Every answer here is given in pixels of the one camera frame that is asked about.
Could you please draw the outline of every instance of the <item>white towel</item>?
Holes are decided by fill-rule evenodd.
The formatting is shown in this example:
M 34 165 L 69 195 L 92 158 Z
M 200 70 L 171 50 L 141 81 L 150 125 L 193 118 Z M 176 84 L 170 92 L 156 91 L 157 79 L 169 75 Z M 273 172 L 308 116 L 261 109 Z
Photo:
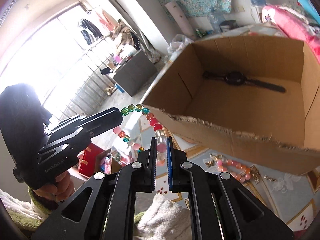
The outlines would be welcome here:
M 134 235 L 135 240 L 192 240 L 190 211 L 158 193 Z

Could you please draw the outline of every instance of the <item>cardboard box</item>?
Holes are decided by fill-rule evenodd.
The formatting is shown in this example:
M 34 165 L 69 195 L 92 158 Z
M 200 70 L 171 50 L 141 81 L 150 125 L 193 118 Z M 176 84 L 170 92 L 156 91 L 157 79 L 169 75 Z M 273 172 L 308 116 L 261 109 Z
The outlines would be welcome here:
M 233 70 L 286 93 L 205 80 Z M 222 154 L 292 174 L 320 165 L 320 65 L 307 44 L 237 36 L 190 44 L 145 98 L 172 133 Z

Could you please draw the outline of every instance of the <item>human hand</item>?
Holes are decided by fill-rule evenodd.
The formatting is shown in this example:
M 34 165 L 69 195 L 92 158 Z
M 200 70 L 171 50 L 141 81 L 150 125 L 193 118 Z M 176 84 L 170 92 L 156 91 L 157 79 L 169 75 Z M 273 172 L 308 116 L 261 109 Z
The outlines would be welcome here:
M 73 181 L 68 171 L 56 177 L 57 185 L 47 184 L 39 189 L 33 190 L 39 197 L 44 197 L 48 200 L 60 202 L 66 200 L 74 192 Z

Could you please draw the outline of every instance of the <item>pink beaded bracelet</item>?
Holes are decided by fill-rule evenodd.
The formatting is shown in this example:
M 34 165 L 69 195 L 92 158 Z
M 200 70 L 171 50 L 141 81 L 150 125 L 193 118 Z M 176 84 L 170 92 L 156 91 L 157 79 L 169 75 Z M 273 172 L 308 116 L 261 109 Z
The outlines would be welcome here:
M 142 107 L 141 104 L 137 104 L 134 106 L 133 104 L 130 104 L 128 107 L 124 107 L 121 110 L 122 115 L 128 115 L 130 112 L 141 112 L 143 115 L 146 116 L 147 120 L 149 121 L 150 125 L 153 126 L 153 130 L 155 131 L 155 135 L 157 138 L 157 142 L 159 143 L 157 145 L 157 164 L 159 166 L 164 165 L 165 163 L 165 154 L 164 152 L 167 149 L 167 137 L 164 134 L 162 125 L 158 122 L 158 119 L 154 117 L 153 113 L 150 113 L 150 110 L 146 107 Z M 135 143 L 133 139 L 130 139 L 129 135 L 126 135 L 124 131 L 121 130 L 120 126 L 113 129 L 113 132 L 117 134 L 124 142 L 128 144 L 129 147 L 132 147 L 133 150 L 140 153 L 141 151 L 144 151 L 144 148 L 140 146 L 138 143 Z

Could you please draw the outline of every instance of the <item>plastic bottle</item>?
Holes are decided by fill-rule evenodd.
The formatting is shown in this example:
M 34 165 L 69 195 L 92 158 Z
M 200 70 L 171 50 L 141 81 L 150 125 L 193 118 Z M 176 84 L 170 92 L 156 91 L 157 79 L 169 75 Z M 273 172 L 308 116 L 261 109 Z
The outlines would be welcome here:
M 224 22 L 226 19 L 223 16 L 223 13 L 220 11 L 215 11 L 213 10 L 209 15 L 208 15 L 208 20 L 212 26 L 213 32 L 215 34 L 221 33 L 220 29 L 220 23 Z

